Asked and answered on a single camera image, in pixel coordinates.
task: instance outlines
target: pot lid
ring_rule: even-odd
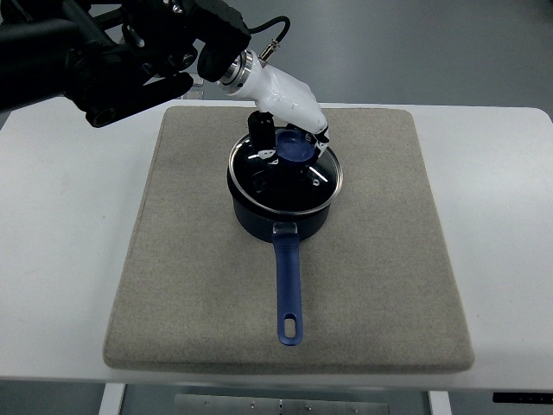
[[[278,163],[270,164],[252,147],[250,136],[232,148],[229,172],[240,193],[275,214],[312,214],[340,192],[342,169],[327,149],[313,163],[315,148],[298,130],[276,129]]]

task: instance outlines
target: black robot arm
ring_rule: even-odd
[[[117,10],[91,17],[92,4]],[[199,75],[220,79],[251,39],[220,0],[1,0],[0,111],[63,93],[101,127],[181,96]],[[105,33],[122,25],[124,42]]]

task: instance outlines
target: handle hole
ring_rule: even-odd
[[[289,339],[296,337],[296,317],[291,314],[284,317],[284,335]]]

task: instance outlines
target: white table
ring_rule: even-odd
[[[95,130],[58,98],[8,118],[0,131],[0,379],[553,390],[553,125],[529,108],[386,105],[415,119],[474,345],[471,370],[215,376],[107,367],[108,318],[172,105],[250,106],[178,100]]]

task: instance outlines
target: blue handle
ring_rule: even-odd
[[[302,291],[300,284],[300,235],[278,232],[272,235],[276,254],[276,331],[278,340],[295,346],[303,338]],[[295,325],[295,333],[286,336],[286,320]]]

